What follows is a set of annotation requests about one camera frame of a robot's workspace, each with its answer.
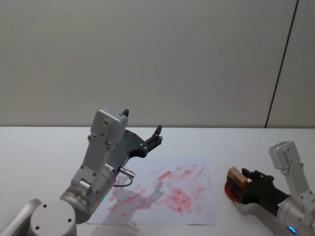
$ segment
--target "robotic arm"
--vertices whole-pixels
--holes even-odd
[[[315,195],[307,183],[294,142],[277,144],[269,153],[275,168],[285,176],[291,195],[277,189],[272,176],[245,168],[240,173],[235,167],[227,174],[225,193],[240,205],[260,205],[295,235],[315,235]]]
[[[83,163],[60,200],[31,200],[5,224],[0,236],[76,236],[76,224],[88,221],[119,173],[132,182],[135,174],[124,168],[127,161],[143,158],[161,144],[161,126],[146,141],[125,130],[128,114],[111,107],[97,111]]]

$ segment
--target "tabletop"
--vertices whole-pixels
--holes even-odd
[[[128,128],[146,139],[154,128]],[[81,165],[89,128],[0,127],[0,219],[18,205],[38,198],[53,201],[69,186]],[[217,224],[201,225],[78,225],[78,236],[272,236],[276,232],[252,215],[243,216],[224,193],[226,174],[235,166],[275,177],[275,186],[289,193],[284,176],[273,166],[269,147],[294,141],[315,190],[315,130],[164,128],[162,144],[147,158],[205,158],[209,163]]]

